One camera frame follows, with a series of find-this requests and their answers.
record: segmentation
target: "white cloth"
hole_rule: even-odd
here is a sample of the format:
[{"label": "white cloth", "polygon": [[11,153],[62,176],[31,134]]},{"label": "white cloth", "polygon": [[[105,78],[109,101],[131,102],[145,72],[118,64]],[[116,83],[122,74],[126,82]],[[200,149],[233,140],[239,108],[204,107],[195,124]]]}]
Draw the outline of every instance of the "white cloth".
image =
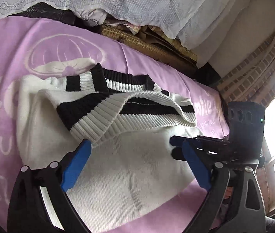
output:
[{"label": "white cloth", "polygon": [[241,11],[209,64],[224,77],[275,32],[275,0],[251,0]]},{"label": "white cloth", "polygon": [[[60,161],[79,144],[47,98],[53,97],[54,104],[58,100],[78,99],[83,93],[64,92],[65,86],[65,78],[41,80],[33,75],[25,76],[20,82],[17,140],[23,163],[31,169]],[[179,95],[171,96],[173,100],[181,100],[181,105],[189,101]],[[196,137],[201,132],[190,126],[158,127],[121,133],[93,148],[74,188],[67,192],[93,233],[141,217],[193,180],[187,163],[173,160],[170,155],[173,147],[169,139],[173,135]],[[61,227],[46,190],[42,192],[51,221]]]},{"label": "white cloth", "polygon": [[229,1],[0,0],[0,18],[25,11],[38,2],[45,2],[57,9],[70,9],[78,17],[92,21],[91,25],[101,24],[107,12],[116,19],[126,20],[135,25],[158,26],[169,38],[174,39],[178,35],[182,45],[191,49],[205,40],[222,21]]},{"label": "white cloth", "polygon": [[250,0],[230,0],[225,8],[228,11],[227,16],[216,26],[212,33],[192,52],[197,55],[196,66],[201,68],[204,66],[216,50],[220,47],[227,32],[236,20],[238,14],[246,8]]}]

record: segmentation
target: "blue gripper pad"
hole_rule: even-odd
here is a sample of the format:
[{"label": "blue gripper pad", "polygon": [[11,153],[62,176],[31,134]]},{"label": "blue gripper pad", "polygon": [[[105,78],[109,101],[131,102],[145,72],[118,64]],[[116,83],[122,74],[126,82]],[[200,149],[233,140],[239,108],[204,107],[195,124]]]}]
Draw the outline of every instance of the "blue gripper pad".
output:
[{"label": "blue gripper pad", "polygon": [[91,142],[89,140],[84,140],[71,163],[63,172],[61,188],[64,192],[67,192],[68,189],[75,185],[81,171],[90,157],[90,154]]},{"label": "blue gripper pad", "polygon": [[183,141],[182,153],[193,174],[195,175],[199,186],[209,191],[211,188],[211,172],[200,161],[199,157],[187,140]]}]

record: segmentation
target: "black fabric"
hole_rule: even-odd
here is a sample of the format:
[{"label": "black fabric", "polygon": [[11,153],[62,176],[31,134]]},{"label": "black fabric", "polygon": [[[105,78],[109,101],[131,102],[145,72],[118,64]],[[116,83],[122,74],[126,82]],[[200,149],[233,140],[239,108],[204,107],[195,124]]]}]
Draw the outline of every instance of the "black fabric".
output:
[{"label": "black fabric", "polygon": [[79,75],[66,77],[66,91],[68,92],[81,91]]},{"label": "black fabric", "polygon": [[185,113],[195,113],[194,107],[192,105],[180,106]]},{"label": "black fabric", "polygon": [[116,89],[108,89],[108,92],[109,92],[109,93],[113,93],[113,94],[123,93],[123,92],[118,91],[118,90],[116,90]]},{"label": "black fabric", "polygon": [[145,82],[145,90],[154,91],[155,82],[147,76],[146,82]]},{"label": "black fabric", "polygon": [[170,94],[169,94],[169,91],[167,91],[167,90],[161,90],[161,93],[163,93],[164,95],[167,95],[167,96],[169,96]]},{"label": "black fabric", "polygon": [[9,15],[8,17],[11,16],[22,16],[28,18],[49,18],[54,21],[59,21],[68,25],[74,25],[77,18],[70,10],[58,10],[44,2],[37,3],[23,12]]},{"label": "black fabric", "polygon": [[100,63],[97,63],[94,68],[90,69],[94,90],[96,92],[108,92],[109,89],[106,84],[103,68]]},{"label": "black fabric", "polygon": [[209,63],[206,63],[203,67],[199,68],[196,71],[193,79],[201,84],[210,86],[211,84],[219,81],[221,77]]},{"label": "black fabric", "polygon": [[65,127],[70,130],[75,123],[110,95],[110,93],[98,92],[86,95],[73,102],[61,103],[57,107],[57,113]]}]

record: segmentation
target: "folded clothing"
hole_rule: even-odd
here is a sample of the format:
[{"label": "folded clothing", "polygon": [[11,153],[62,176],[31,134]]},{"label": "folded clothing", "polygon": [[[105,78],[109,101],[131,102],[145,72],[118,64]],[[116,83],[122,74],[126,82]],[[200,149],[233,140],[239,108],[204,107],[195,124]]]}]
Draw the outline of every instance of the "folded clothing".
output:
[{"label": "folded clothing", "polygon": [[[83,139],[92,154],[70,201],[92,232],[141,217],[173,198],[194,176],[173,160],[173,135],[201,132],[189,99],[161,89],[148,75],[133,76],[97,64],[88,72],[20,83],[17,140],[31,169],[60,161]],[[61,225],[42,190],[52,223]]]}]

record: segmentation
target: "purple blanket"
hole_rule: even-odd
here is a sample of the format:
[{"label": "purple blanket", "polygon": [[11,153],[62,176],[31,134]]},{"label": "purple blanket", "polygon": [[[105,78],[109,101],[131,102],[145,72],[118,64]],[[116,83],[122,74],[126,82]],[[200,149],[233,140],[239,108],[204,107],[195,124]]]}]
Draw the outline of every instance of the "purple blanket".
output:
[{"label": "purple blanket", "polygon": [[[109,38],[60,22],[17,16],[0,19],[0,225],[4,229],[9,198],[22,166],[16,145],[19,79],[26,74],[45,79],[82,73],[87,70],[84,63],[74,67],[52,63],[81,57],[123,73],[149,74],[161,88],[191,98],[205,136],[223,138],[229,133],[219,94],[167,65]],[[205,194],[193,182],[158,209],[111,232],[182,232]]]}]

